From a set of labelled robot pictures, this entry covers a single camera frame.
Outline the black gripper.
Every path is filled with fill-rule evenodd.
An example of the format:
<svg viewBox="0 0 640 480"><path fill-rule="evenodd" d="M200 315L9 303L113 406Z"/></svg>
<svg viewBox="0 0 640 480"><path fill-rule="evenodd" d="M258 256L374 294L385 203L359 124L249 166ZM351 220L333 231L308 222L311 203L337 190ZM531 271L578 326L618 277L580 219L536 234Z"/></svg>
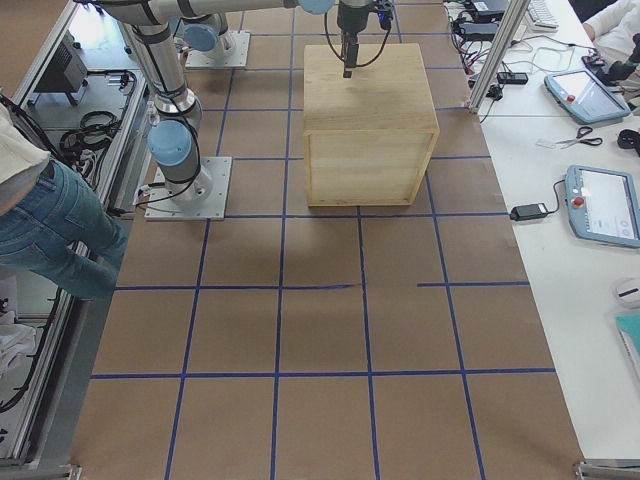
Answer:
<svg viewBox="0 0 640 480"><path fill-rule="evenodd" d="M370 13L374 10L372 0L339 0L337 25L341 32L341 57L343 77L352 77L357 68L360 32L366 29Z"/></svg>

